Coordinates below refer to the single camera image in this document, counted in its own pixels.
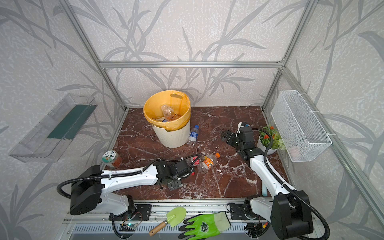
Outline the blue cap water bottle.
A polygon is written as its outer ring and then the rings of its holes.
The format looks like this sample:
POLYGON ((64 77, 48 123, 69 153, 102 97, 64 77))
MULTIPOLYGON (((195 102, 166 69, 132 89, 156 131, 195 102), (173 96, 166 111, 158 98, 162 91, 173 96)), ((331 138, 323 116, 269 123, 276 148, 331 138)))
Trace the blue cap water bottle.
POLYGON ((199 129, 200 127, 198 125, 195 125, 191 131, 190 131, 190 134, 188 136, 188 139, 187 139, 187 144, 189 146, 194 146, 197 141, 198 141, 198 136, 199 136, 199 129))

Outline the orange label bottle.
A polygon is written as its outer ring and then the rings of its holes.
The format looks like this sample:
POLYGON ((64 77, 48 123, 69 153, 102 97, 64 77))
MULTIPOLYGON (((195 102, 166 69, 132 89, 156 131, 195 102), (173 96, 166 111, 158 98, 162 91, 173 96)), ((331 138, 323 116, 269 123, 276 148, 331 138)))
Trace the orange label bottle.
POLYGON ((171 106, 167 104, 162 105, 161 109, 162 109, 164 118, 167 122, 177 120, 181 117, 180 115, 175 113, 175 110, 171 106))

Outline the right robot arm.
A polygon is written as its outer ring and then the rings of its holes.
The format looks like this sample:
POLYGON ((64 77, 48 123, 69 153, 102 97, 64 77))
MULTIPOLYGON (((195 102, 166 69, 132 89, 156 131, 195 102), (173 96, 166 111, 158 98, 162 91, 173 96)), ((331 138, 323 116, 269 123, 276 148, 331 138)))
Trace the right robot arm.
POLYGON ((246 122, 240 122, 237 132, 224 131, 221 139, 235 148, 238 155, 257 173, 271 197, 259 197, 249 201, 252 213, 271 223, 279 239, 299 238, 314 231, 312 212, 307 206, 308 196, 300 191, 292 194, 294 188, 274 169, 268 160, 268 151, 254 144, 254 129, 246 122))

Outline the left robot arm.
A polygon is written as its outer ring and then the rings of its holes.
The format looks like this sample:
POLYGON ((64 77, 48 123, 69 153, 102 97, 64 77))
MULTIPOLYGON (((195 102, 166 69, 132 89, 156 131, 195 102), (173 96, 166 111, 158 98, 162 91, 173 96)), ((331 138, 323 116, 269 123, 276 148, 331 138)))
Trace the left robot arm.
POLYGON ((88 212, 108 212, 116 216, 135 210, 131 197, 116 192, 138 186, 167 186, 170 190, 182 186, 181 180, 189 177, 195 169, 185 160, 168 162, 156 160, 146 167, 102 171, 99 165, 91 166, 76 179, 66 181, 71 193, 61 187, 58 192, 71 200, 70 214, 82 215, 88 212))

